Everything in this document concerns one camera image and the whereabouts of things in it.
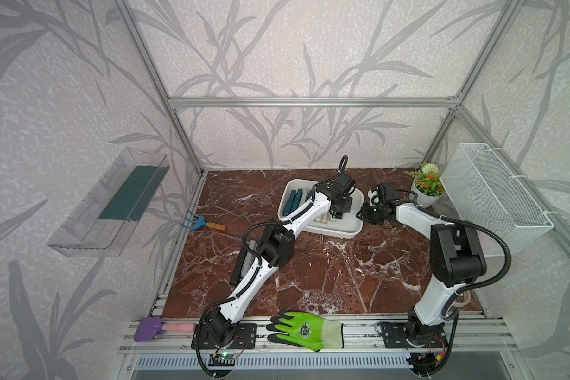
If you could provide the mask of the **mint green pruning pliers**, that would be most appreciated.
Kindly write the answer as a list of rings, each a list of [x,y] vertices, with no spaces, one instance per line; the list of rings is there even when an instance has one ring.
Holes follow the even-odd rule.
[[[302,190],[302,196],[300,198],[299,208],[302,207],[302,205],[306,202],[308,193],[309,193],[308,189]]]

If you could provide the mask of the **white rectangular storage box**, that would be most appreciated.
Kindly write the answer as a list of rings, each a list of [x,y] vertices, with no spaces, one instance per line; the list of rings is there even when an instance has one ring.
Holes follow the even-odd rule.
[[[283,190],[283,195],[281,197],[281,201],[278,207],[278,218],[283,218],[283,209],[285,207],[286,202],[288,201],[288,197],[291,190],[297,190],[301,188],[304,189],[312,189],[315,181],[312,180],[303,180],[303,179],[293,179],[290,180],[285,190]],[[356,218],[357,212],[361,209],[364,203],[364,195],[362,192],[357,188],[352,196],[352,207],[351,211],[344,214],[342,219],[337,219],[335,222],[328,222],[327,224],[322,223],[309,223],[304,229],[304,232],[312,233],[312,234],[322,234],[329,237],[336,237],[336,238],[345,238],[345,239],[352,239],[359,234],[360,231],[363,229],[364,222],[358,218]]]

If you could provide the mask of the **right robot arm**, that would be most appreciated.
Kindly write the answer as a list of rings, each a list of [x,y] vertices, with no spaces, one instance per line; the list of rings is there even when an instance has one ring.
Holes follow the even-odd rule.
[[[511,267],[511,250],[497,234],[475,223],[437,215],[403,199],[393,183],[379,184],[368,192],[356,217],[365,223],[382,226],[398,222],[429,238],[429,264],[432,278],[421,300],[408,313],[407,322],[381,322],[378,332],[387,348],[425,348],[444,334],[446,321],[459,316],[453,307],[457,297],[467,291],[487,287],[501,280]],[[487,272],[479,233],[491,237],[503,250],[500,271],[488,280],[477,279]]]

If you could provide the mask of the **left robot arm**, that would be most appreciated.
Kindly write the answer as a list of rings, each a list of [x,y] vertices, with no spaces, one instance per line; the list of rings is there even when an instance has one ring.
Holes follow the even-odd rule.
[[[287,265],[295,253],[295,241],[316,218],[351,211],[356,181],[346,174],[348,156],[343,156],[337,174],[313,185],[310,199],[281,219],[251,226],[242,236],[241,256],[252,256],[251,266],[223,301],[206,307],[197,323],[194,348],[200,348],[201,333],[206,332],[224,347],[235,336],[236,326],[265,282]]]

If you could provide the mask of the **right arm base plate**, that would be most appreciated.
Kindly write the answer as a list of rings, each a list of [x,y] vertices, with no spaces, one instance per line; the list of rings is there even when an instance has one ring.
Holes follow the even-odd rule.
[[[428,348],[442,338],[444,323],[434,326],[422,325],[413,321],[396,323],[383,321],[377,324],[378,334],[385,348]]]

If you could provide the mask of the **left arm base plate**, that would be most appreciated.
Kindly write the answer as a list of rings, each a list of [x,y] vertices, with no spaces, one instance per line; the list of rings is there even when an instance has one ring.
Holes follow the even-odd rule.
[[[257,324],[239,323],[234,327],[225,343],[220,343],[213,337],[207,324],[200,326],[199,331],[193,335],[191,343],[192,349],[218,349],[218,348],[237,348],[237,349],[254,349],[257,338]]]

